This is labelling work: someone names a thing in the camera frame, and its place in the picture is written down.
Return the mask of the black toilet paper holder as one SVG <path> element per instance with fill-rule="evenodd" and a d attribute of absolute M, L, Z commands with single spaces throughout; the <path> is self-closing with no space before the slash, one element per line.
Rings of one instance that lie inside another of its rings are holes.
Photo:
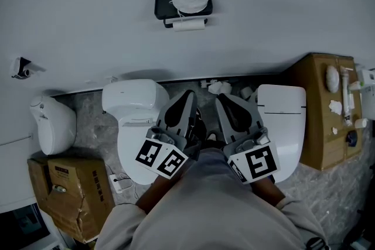
<path fill-rule="evenodd" d="M 204 19 L 205 25 L 208 17 L 213 12 L 213 2 L 208 0 L 206 7 L 197 13 L 179 12 L 173 5 L 172 0 L 155 0 L 154 15 L 158 20 L 163 21 L 163 25 L 167 29 L 173 29 L 172 23 L 177 20 Z"/>

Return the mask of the white round-tank toilet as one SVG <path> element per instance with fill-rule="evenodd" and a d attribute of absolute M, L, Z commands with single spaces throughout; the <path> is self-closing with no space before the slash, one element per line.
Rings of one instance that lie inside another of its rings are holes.
<path fill-rule="evenodd" d="M 168 92 L 150 79 L 118 81 L 103 88 L 103 111 L 118 121 L 117 149 L 121 166 L 137 184 L 149 185 L 157 177 L 135 158 L 148 129 L 156 125 L 159 112 L 168 101 Z"/>

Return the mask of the white oval pouch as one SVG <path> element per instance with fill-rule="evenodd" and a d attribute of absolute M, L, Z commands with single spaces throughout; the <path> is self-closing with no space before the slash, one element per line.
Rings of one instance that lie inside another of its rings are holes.
<path fill-rule="evenodd" d="M 339 90 L 340 77 L 336 67 L 329 65 L 326 68 L 326 87 L 330 93 L 336 93 Z"/>

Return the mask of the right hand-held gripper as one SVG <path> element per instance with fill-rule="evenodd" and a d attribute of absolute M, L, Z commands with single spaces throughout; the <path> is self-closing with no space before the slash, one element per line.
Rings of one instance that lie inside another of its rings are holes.
<path fill-rule="evenodd" d="M 242 184 L 281 170 L 276 145 L 263 127 L 257 104 L 221 93 L 216 97 L 216 112 L 223 139 L 228 144 L 224 147 L 227 163 Z"/>

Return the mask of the white plastic drain pipe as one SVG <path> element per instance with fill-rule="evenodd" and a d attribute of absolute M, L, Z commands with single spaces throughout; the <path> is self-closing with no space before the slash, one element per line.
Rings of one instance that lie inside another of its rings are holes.
<path fill-rule="evenodd" d="M 348 69 L 340 66 L 342 76 L 342 93 L 343 93 L 343 119 L 346 126 L 352 126 L 351 109 L 349 105 L 349 72 Z"/>

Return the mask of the torn brown cardboard box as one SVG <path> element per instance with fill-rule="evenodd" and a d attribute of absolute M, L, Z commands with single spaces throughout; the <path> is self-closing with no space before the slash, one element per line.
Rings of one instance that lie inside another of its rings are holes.
<path fill-rule="evenodd" d="M 39 208 L 73 239 L 96 239 L 115 206 L 105 163 L 81 157 L 28 159 L 29 177 Z M 65 193 L 52 189 L 66 188 Z"/>

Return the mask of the white rectangular-lid toilet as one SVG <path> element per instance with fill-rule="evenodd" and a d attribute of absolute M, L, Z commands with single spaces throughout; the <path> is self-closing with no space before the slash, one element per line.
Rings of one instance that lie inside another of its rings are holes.
<path fill-rule="evenodd" d="M 306 91 L 302 87 L 260 85 L 252 96 L 258 106 L 269 138 L 275 143 L 280 171 L 277 183 L 288 179 L 301 158 L 306 124 Z"/>

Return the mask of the person's grey sweatshirt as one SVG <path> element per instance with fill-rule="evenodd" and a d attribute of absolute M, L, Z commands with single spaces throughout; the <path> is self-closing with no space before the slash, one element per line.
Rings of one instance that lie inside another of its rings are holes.
<path fill-rule="evenodd" d="M 285 196 L 276 207 L 256 196 L 227 164 L 223 152 L 202 151 L 146 214 L 120 204 L 109 214 L 94 250 L 306 250 L 326 241 L 315 216 Z"/>

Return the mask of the white framed dark panel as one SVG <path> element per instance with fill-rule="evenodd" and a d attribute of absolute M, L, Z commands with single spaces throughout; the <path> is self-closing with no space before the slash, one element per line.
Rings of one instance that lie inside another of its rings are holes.
<path fill-rule="evenodd" d="M 0 213 L 0 250 L 65 250 L 50 232 L 36 204 Z"/>

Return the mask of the person's right forearm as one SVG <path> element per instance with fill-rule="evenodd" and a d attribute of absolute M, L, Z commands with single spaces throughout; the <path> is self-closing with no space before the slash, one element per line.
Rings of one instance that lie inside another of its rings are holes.
<path fill-rule="evenodd" d="M 250 186 L 256 196 L 274 207 L 285 198 L 284 193 L 268 177 L 254 181 Z"/>

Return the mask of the person's right black shoe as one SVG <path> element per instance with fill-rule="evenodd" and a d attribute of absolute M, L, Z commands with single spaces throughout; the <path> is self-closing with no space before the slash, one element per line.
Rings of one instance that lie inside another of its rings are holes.
<path fill-rule="evenodd" d="M 211 131 L 207 134 L 205 144 L 204 144 L 206 148 L 221 149 L 225 145 L 226 145 L 225 142 L 219 139 L 219 136 L 215 131 Z"/>

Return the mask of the large brown cardboard box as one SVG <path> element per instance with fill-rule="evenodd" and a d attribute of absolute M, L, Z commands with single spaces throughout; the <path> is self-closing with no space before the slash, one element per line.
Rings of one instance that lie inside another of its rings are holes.
<path fill-rule="evenodd" d="M 349 69 L 349 83 L 357 80 L 354 58 L 332 54 L 311 53 L 286 69 L 282 76 L 288 85 L 302 87 L 306 91 L 306 127 L 300 162 L 316 170 L 329 169 L 358 155 L 362 149 L 362 130 L 346 126 L 343 114 L 330 111 L 331 100 L 343 103 L 342 84 L 336 93 L 326 87 L 326 68 L 332 65 Z M 334 135 L 332 128 L 337 128 Z M 355 147 L 348 147 L 346 135 L 357 130 Z"/>

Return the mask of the crumpled white tissue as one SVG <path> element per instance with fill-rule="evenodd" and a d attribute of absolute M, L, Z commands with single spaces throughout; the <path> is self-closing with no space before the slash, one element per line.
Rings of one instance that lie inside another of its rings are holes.
<path fill-rule="evenodd" d="M 329 109 L 331 112 L 341 115 L 342 114 L 342 104 L 340 101 L 331 100 L 329 103 Z"/>

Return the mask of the person's black shoe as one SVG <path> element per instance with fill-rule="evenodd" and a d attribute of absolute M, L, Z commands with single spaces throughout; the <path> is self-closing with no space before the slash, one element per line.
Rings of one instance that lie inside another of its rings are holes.
<path fill-rule="evenodd" d="M 198 157 L 200 151 L 203 149 L 204 142 L 207 136 L 207 129 L 202 119 L 202 113 L 199 108 L 197 108 L 196 110 L 195 126 L 192 132 L 193 132 L 193 135 L 195 136 L 194 141 L 196 142 L 196 145 L 199 146 L 199 150 L 196 156 Z"/>
<path fill-rule="evenodd" d="M 225 142 L 219 139 L 219 136 L 215 131 L 211 131 L 207 134 L 205 144 L 204 144 L 206 148 L 221 149 L 225 145 L 226 145 Z"/>

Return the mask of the white power strip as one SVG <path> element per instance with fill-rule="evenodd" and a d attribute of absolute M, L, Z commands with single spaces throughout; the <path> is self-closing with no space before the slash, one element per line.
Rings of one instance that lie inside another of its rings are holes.
<path fill-rule="evenodd" d="M 113 188 L 116 191 L 116 193 L 117 194 L 122 193 L 122 187 L 120 185 L 119 179 L 117 178 L 117 175 L 116 174 L 111 174 L 111 175 L 109 175 L 109 178 L 110 178 L 110 182 L 112 183 Z"/>

